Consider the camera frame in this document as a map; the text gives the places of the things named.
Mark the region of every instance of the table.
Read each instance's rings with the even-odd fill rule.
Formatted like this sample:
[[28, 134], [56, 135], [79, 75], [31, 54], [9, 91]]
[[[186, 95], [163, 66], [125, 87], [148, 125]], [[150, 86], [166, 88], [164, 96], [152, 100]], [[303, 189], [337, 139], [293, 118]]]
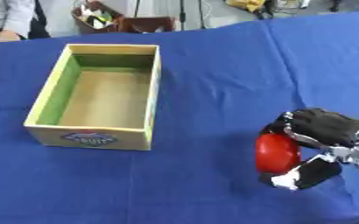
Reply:
[[[44, 147], [27, 133], [66, 43], [161, 45], [152, 151]], [[301, 192], [257, 181], [258, 131], [308, 106], [359, 118], [359, 13], [0, 43], [0, 223], [359, 223], [353, 167]]]

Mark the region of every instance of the white sleeve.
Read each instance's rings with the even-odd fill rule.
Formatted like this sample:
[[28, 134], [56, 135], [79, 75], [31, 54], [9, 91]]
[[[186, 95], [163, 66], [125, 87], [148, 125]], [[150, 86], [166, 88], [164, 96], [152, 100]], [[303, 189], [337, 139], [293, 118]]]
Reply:
[[5, 2], [8, 11], [3, 29], [27, 38], [35, 10], [34, 0], [5, 0]]

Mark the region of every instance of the cardboard box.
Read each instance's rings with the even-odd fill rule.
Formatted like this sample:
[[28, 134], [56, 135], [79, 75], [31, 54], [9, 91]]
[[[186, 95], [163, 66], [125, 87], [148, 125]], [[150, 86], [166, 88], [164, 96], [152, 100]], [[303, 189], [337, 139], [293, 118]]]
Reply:
[[149, 150], [157, 45], [67, 45], [25, 120], [44, 145]]

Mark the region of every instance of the person's hand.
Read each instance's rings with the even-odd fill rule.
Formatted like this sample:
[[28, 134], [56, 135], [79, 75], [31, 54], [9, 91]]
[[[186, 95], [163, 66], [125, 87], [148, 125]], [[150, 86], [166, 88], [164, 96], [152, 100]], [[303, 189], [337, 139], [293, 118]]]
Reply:
[[20, 37], [14, 31], [0, 31], [0, 42], [18, 41]]

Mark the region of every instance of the person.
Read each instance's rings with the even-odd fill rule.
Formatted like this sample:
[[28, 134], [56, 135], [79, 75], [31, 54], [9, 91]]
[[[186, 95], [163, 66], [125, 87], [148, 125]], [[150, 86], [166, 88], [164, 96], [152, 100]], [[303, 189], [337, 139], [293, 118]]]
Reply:
[[0, 42], [49, 37], [46, 18], [35, 12], [44, 16], [38, 1], [0, 0]]

